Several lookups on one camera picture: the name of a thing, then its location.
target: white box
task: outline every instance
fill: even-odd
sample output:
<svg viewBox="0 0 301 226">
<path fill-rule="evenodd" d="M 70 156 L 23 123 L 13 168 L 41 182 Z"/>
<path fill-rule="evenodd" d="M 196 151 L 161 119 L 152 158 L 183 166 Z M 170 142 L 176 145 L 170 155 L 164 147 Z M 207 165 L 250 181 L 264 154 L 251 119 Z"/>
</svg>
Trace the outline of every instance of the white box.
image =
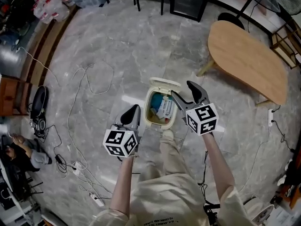
<svg viewBox="0 0 301 226">
<path fill-rule="evenodd" d="M 199 136 L 215 130 L 218 119 L 213 103 L 186 111 L 187 125 Z"/>
<path fill-rule="evenodd" d="M 106 130 L 103 146 L 112 156 L 128 157 L 138 145 L 135 133 L 131 130 Z"/>
</svg>

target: person sitting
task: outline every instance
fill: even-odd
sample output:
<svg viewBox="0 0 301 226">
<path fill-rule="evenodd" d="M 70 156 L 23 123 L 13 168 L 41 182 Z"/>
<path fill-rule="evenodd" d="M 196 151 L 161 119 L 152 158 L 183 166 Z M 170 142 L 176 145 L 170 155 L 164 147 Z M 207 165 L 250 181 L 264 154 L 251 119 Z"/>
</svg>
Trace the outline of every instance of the person sitting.
<svg viewBox="0 0 301 226">
<path fill-rule="evenodd" d="M 19 43 L 19 34 L 7 28 L 7 18 L 0 20 L 0 41 L 12 46 L 12 50 Z"/>
<path fill-rule="evenodd" d="M 51 158 L 41 152 L 39 144 L 25 139 L 23 136 L 13 135 L 13 143 L 5 150 L 11 162 L 22 171 L 39 171 L 42 164 L 51 164 Z"/>
</svg>

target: clutter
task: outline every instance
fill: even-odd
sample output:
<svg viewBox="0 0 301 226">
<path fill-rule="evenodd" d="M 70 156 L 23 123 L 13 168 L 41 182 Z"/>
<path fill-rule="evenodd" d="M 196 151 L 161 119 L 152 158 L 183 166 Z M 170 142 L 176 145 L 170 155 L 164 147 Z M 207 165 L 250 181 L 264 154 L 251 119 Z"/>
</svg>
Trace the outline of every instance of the clutter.
<svg viewBox="0 0 301 226">
<path fill-rule="evenodd" d="M 52 19 L 63 21 L 69 15 L 69 7 L 74 5 L 72 0 L 34 0 L 33 14 L 43 23 L 49 24 Z"/>
<path fill-rule="evenodd" d="M 150 78 L 150 89 L 144 105 L 144 120 L 147 126 L 159 125 L 169 129 L 173 125 L 177 107 L 171 97 L 171 90 L 180 92 L 181 85 L 161 78 Z"/>
<path fill-rule="evenodd" d="M 161 101 L 161 105 L 160 105 L 156 115 L 158 116 L 158 118 L 160 120 L 163 119 L 163 118 L 170 119 L 170 117 L 171 117 L 171 115 L 174 111 L 173 106 L 174 106 L 174 102 L 173 102 L 172 97 L 164 96 L 162 101 Z"/>
</svg>

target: marble floor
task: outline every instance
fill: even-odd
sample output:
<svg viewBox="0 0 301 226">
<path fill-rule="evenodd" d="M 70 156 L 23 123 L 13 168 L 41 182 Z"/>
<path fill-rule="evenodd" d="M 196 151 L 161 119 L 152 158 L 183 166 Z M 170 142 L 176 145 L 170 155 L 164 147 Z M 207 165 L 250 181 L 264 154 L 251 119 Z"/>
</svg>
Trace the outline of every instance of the marble floor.
<svg viewBox="0 0 301 226">
<path fill-rule="evenodd" d="M 150 77 L 181 83 L 181 95 L 187 100 L 192 100 L 186 85 L 186 81 L 191 80 L 207 90 L 211 102 L 217 107 L 221 129 L 214 135 L 242 197 L 256 194 L 268 202 L 277 188 L 275 180 L 283 173 L 285 164 L 292 156 L 286 145 L 280 142 L 281 135 L 275 125 L 269 133 L 268 108 L 277 106 L 255 107 L 255 103 L 263 100 L 258 93 L 214 69 L 203 77 L 196 77 L 196 72 L 208 61 L 210 25 L 226 9 L 208 3 L 201 22 L 197 23 L 171 15 L 169 4 L 165 4 L 161 16 L 157 1 L 140 0 L 141 12 L 133 6 L 133 0 L 110 1 L 103 8 L 78 11 L 51 62 L 50 69 L 63 87 L 58 87 L 53 75 L 47 74 L 45 85 L 50 91 L 47 124 L 56 125 L 63 141 L 56 152 L 70 163 L 80 161 L 85 165 L 86 160 L 88 170 L 84 170 L 85 176 L 93 181 L 94 189 L 102 197 L 110 198 L 111 194 L 99 185 L 101 183 L 113 191 L 120 162 L 108 156 L 102 146 L 105 129 L 111 126 L 121 109 L 136 103 L 143 107 Z M 247 26 L 246 20 L 242 19 L 242 22 Z M 249 24 L 249 28 L 254 37 L 269 45 L 268 36 L 263 31 L 253 24 Z M 69 126 L 71 137 L 82 152 L 83 159 L 68 136 L 67 118 L 83 71 L 71 80 L 73 74 L 78 68 L 86 68 L 90 64 L 94 66 L 88 69 L 87 76 L 94 92 L 102 92 L 109 87 L 112 78 L 109 66 L 114 69 L 114 75 L 109 91 L 101 95 L 93 95 L 89 91 L 85 78 L 81 83 Z M 288 73 L 287 102 L 274 114 L 274 119 L 286 133 L 289 146 L 295 147 L 301 127 L 301 76 L 299 69 L 285 67 Z M 22 119 L 21 133 L 32 137 L 28 122 L 27 118 Z M 160 129 L 145 128 L 143 125 L 140 129 L 143 135 L 140 157 L 135 160 L 133 172 L 141 172 L 148 161 L 160 164 Z M 202 138 L 188 130 L 179 114 L 172 130 L 193 176 L 197 181 L 202 181 L 205 156 Z M 53 148 L 58 144 L 55 130 L 50 129 L 44 147 L 52 158 Z M 209 159 L 207 164 L 206 198 L 218 202 Z M 88 225 L 104 207 L 97 207 L 88 193 L 79 188 L 82 185 L 88 189 L 89 184 L 72 173 L 63 177 L 63 174 L 56 172 L 54 164 L 36 173 L 35 178 L 44 182 L 40 187 L 44 194 L 36 196 L 36 200 L 68 225 Z M 137 177 L 133 175 L 133 187 Z M 108 207 L 110 200 L 104 199 L 104 202 Z"/>
</svg>

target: power strip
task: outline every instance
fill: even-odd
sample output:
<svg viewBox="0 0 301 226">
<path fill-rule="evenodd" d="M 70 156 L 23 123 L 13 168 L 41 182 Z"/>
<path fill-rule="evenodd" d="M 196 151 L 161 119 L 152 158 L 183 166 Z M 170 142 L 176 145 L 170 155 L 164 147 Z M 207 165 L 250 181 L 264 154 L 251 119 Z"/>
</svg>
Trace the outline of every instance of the power strip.
<svg viewBox="0 0 301 226">
<path fill-rule="evenodd" d="M 94 200 L 94 202 L 96 202 L 96 204 L 99 207 L 103 207 L 104 206 L 103 201 L 100 198 L 98 198 L 95 194 L 89 192 L 89 196 Z"/>
<path fill-rule="evenodd" d="M 268 126 L 271 127 L 273 125 L 273 110 L 269 109 L 268 110 Z"/>
<path fill-rule="evenodd" d="M 72 172 L 76 175 L 76 176 L 79 176 L 80 174 L 80 171 L 82 170 L 82 167 L 81 167 L 81 164 L 79 162 L 75 162 L 74 164 L 74 168 L 72 168 Z"/>
</svg>

